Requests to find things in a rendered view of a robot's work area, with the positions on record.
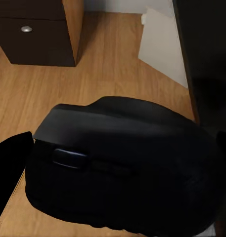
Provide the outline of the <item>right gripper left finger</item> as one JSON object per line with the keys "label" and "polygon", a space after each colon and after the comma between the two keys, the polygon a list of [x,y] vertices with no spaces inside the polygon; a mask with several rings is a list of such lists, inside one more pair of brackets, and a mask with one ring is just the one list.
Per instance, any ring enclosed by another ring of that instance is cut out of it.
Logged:
{"label": "right gripper left finger", "polygon": [[14,135],[0,143],[0,216],[25,170],[35,140],[30,131]]}

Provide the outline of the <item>mouse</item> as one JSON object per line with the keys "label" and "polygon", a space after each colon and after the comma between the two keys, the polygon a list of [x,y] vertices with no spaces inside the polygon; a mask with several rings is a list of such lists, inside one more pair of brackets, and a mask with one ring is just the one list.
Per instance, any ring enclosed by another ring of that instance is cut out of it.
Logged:
{"label": "mouse", "polygon": [[58,104],[32,138],[26,197],[56,219],[193,237],[225,205],[226,160],[218,143],[162,105],[121,96]]}

